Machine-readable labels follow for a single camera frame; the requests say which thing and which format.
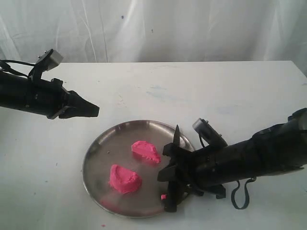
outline stainless steel plate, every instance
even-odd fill
[[[90,146],[83,163],[83,180],[88,194],[105,210],[131,217],[149,217],[164,211],[161,194],[167,183],[157,181],[158,172],[167,166],[169,157],[163,156],[164,145],[173,141],[175,129],[156,121],[129,121],[114,126],[101,134]],[[154,144],[162,161],[150,165],[137,159],[131,145],[138,140]],[[194,151],[192,144],[180,135],[180,146]],[[131,194],[120,194],[109,185],[110,168],[118,164],[137,172],[142,178],[140,189]]]

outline white table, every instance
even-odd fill
[[[66,89],[98,105],[100,114],[48,120],[0,108],[0,229],[100,230],[102,224],[108,230],[307,228],[307,169],[258,178],[249,185],[251,203],[244,211],[232,207],[236,183],[228,183],[226,199],[190,197],[176,214],[149,219],[119,218],[101,209],[86,193],[81,172],[92,141],[129,120],[179,124],[196,148],[192,124],[199,117],[228,144],[286,122],[307,107],[307,79],[291,61],[62,63],[43,78],[65,81]],[[238,203],[243,200],[243,192],[238,193]]]

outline pink play dough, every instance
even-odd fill
[[[122,194],[137,191],[142,184],[141,177],[134,171],[117,164],[111,166],[110,186]]]
[[[139,140],[131,145],[132,152],[155,163],[161,162],[161,157],[155,146],[147,141]]]

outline pink dough piece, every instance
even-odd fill
[[[161,162],[161,157],[157,152],[155,146],[147,141],[139,140],[131,145],[132,152],[150,160],[155,163]]]
[[[141,177],[134,171],[117,164],[111,166],[110,186],[122,194],[137,191],[142,184]]]

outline white curtain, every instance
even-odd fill
[[[306,0],[0,0],[0,59],[292,60],[307,73]]]

